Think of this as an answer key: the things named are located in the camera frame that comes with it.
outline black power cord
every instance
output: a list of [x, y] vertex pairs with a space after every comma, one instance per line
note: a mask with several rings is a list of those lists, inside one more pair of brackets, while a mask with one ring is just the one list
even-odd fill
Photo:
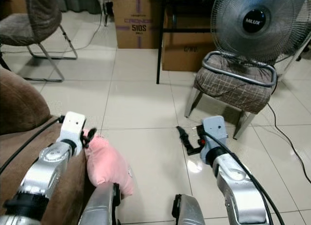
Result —
[[223, 147], [227, 151], [227, 153], [230, 154], [232, 156], [232, 158], [241, 166], [241, 168], [245, 171], [245, 173], [248, 175], [248, 177], [254, 183], [256, 189], [260, 192], [260, 194], [262, 196], [263, 202], [264, 202], [266, 210], [267, 210], [268, 219], [269, 219], [271, 225], [273, 225], [273, 220], [272, 220], [271, 213], [270, 213], [269, 207], [267, 205], [266, 199], [268, 200], [268, 202], [270, 203], [272, 209], [276, 213], [276, 216], [277, 216], [277, 218], [278, 218], [278, 220], [280, 222], [280, 225], [285, 225], [280, 212], [278, 211], [278, 209], [275, 206], [274, 202], [272, 201], [271, 197], [268, 195], [267, 191], [258, 182], [258, 180], [250, 173], [250, 171], [244, 166], [244, 164], [239, 160], [237, 155], [235, 153], [233, 153], [232, 151], [230, 151], [228, 147], [226, 147], [224, 144], [222, 144], [213, 135], [211, 135], [211, 134], [209, 134], [209, 133], [207, 133], [205, 131], [204, 131], [204, 134], [206, 136], [208, 136], [209, 138], [211, 138], [213, 141], [215, 141], [219, 146]]
[[272, 109], [272, 107], [271, 107], [271, 105], [270, 105], [269, 103], [268, 103], [268, 107], [270, 108], [270, 110], [272, 111], [273, 116], [274, 116], [274, 127], [288, 140], [288, 142], [289, 142], [289, 144], [290, 144], [292, 150], [294, 151], [295, 155], [296, 155], [296, 156], [298, 157], [298, 159], [299, 159], [299, 162], [300, 162], [300, 164], [301, 164], [301, 167], [302, 167], [302, 170], [303, 170], [303, 173], [304, 173], [306, 179], [307, 179], [307, 180], [309, 181], [309, 183], [311, 184], [311, 180], [310, 180], [310, 178], [309, 178], [308, 175], [307, 175], [306, 168], [305, 168], [305, 164], [304, 164], [302, 158], [300, 157], [300, 155], [298, 154], [297, 150], [295, 149], [295, 147], [294, 147], [294, 145], [293, 145], [291, 139], [290, 139], [282, 130], [280, 130], [280, 128], [278, 128], [278, 126], [276, 125], [276, 113], [275, 113], [275, 111]]
[[62, 123], [64, 121], [64, 116], [61, 116], [52, 122], [48, 123], [44, 127], [42, 127], [39, 131], [37, 131], [34, 135], [32, 135], [17, 151], [15, 151], [9, 158], [8, 160], [1, 166], [0, 168], [0, 175], [2, 172], [6, 169], [6, 167], [12, 162], [12, 160], [32, 141], [34, 140], [39, 134], [41, 134], [44, 130], [49, 128], [51, 125], [55, 124], [56, 122]]
[[[85, 49], [85, 48], [87, 48], [87, 47], [92, 43], [92, 41], [93, 41], [93, 39], [94, 39], [96, 33], [99, 31], [99, 29], [100, 29], [100, 27], [101, 27], [101, 25], [102, 25], [102, 16], [103, 16], [103, 15], [102, 15], [102, 13], [101, 13], [100, 22], [99, 22], [99, 24], [98, 24], [98, 27], [97, 27], [96, 31], [93, 33], [93, 36], [92, 36], [91, 40], [89, 41], [89, 43], [88, 43], [86, 46], [84, 46], [84, 47], [77, 48], [76, 50]], [[19, 51], [19, 52], [4, 51], [4, 52], [2, 52], [2, 53], [23, 53], [23, 52], [28, 52], [28, 51]], [[66, 50], [66, 51], [63, 51], [63, 52], [51, 51], [51, 52], [48, 52], [48, 53], [67, 53], [67, 52], [72, 52], [72, 50]]]

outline pink plush toy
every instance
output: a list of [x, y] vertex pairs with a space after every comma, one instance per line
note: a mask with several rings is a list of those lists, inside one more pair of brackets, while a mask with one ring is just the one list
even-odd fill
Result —
[[87, 174], [94, 186], [104, 182], [117, 183], [124, 196], [132, 195], [134, 183], [131, 169], [121, 154], [109, 145], [108, 140], [95, 135], [88, 148], [84, 148], [86, 154]]

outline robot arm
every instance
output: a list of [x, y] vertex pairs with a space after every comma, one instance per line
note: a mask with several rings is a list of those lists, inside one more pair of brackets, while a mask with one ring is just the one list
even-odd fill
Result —
[[[268, 212], [254, 183], [223, 147], [204, 135], [204, 132], [208, 132], [225, 145], [227, 133], [223, 117], [204, 119], [203, 125], [197, 126], [200, 137], [198, 143], [201, 145], [199, 148], [193, 148], [185, 131], [180, 127], [178, 130], [183, 143], [186, 143], [187, 153], [189, 155], [200, 153], [203, 162], [213, 168], [217, 186], [225, 197], [230, 225], [269, 225]], [[177, 224], [188, 224], [189, 216], [192, 218], [192, 224], [205, 224], [201, 210], [191, 210], [197, 207], [198, 202], [195, 198], [184, 194], [177, 195], [172, 212], [178, 221]]]
[[111, 182], [101, 183], [90, 197], [78, 225], [119, 225], [115, 212], [120, 203], [119, 185]]
[[44, 148], [23, 178], [17, 194], [5, 202], [0, 224], [39, 225], [60, 176], [72, 156], [82, 150], [84, 115], [68, 112], [56, 143]]

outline electric fan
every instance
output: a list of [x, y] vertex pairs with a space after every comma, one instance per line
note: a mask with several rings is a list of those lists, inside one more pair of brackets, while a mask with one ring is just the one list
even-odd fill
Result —
[[[276, 83], [273, 65], [293, 56], [311, 32], [311, 0], [216, 0], [211, 32], [218, 51], [204, 58], [203, 67], [271, 87]], [[271, 83], [215, 68], [208, 62], [215, 54], [230, 62], [268, 69]]]

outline chair leg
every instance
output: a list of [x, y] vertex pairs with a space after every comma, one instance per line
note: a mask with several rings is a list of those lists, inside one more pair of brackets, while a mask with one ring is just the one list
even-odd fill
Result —
[[197, 99], [199, 99], [202, 95], [202, 92], [200, 92], [198, 89], [196, 88], [192, 88], [187, 106], [186, 106], [186, 110], [185, 110], [185, 117], [189, 117], [191, 111], [194, 109], [194, 104], [196, 102]]
[[[57, 59], [76, 60], [76, 59], [78, 59], [78, 54], [77, 54], [77, 52], [76, 52], [76, 49], [73, 47], [73, 45], [72, 45], [72, 43], [71, 43], [71, 40], [68, 38], [67, 33], [65, 32], [64, 28], [62, 27], [62, 25], [59, 25], [59, 28], [62, 30], [63, 36], [64, 36], [65, 40], [69, 43], [69, 46], [70, 46], [71, 50], [73, 51], [75, 57], [50, 56], [50, 58], [51, 58], [51, 59], [54, 59], [54, 60], [57, 60]], [[31, 56], [34, 57], [34, 58], [41, 58], [41, 59], [44, 58], [44, 59], [48, 59], [47, 56], [46, 56], [46, 54], [45, 54], [45, 56], [36, 55], [36, 54], [34, 54], [34, 53], [31, 51], [31, 49], [30, 49], [29, 46], [27, 46], [27, 49], [28, 49], [29, 53], [31, 54]]]
[[245, 112], [244, 111], [241, 112], [241, 116], [240, 116], [238, 125], [237, 125], [235, 132], [234, 132], [234, 135], [233, 135], [233, 139], [237, 140], [241, 136], [241, 134], [244, 132], [244, 130], [252, 122], [254, 117], [255, 117], [255, 114], [250, 113], [249, 116], [245, 119]]
[[107, 3], [106, 2], [103, 3], [103, 7], [104, 7], [105, 27], [106, 27], [107, 22], [108, 22], [108, 11], [107, 11]]
[[59, 70], [59, 68], [57, 67], [57, 65], [55, 64], [55, 62], [52, 60], [52, 58], [50, 57], [50, 55], [48, 54], [48, 52], [45, 50], [45, 48], [42, 46], [42, 44], [38, 44], [38, 46], [41, 48], [41, 50], [44, 52], [45, 54], [45, 58], [47, 58], [50, 63], [52, 64], [54, 70], [58, 73], [58, 75], [60, 76], [61, 79], [46, 79], [46, 78], [24, 78], [28, 81], [37, 81], [37, 82], [56, 82], [56, 83], [61, 83], [65, 78], [63, 76], [63, 74], [61, 73], [61, 71]]

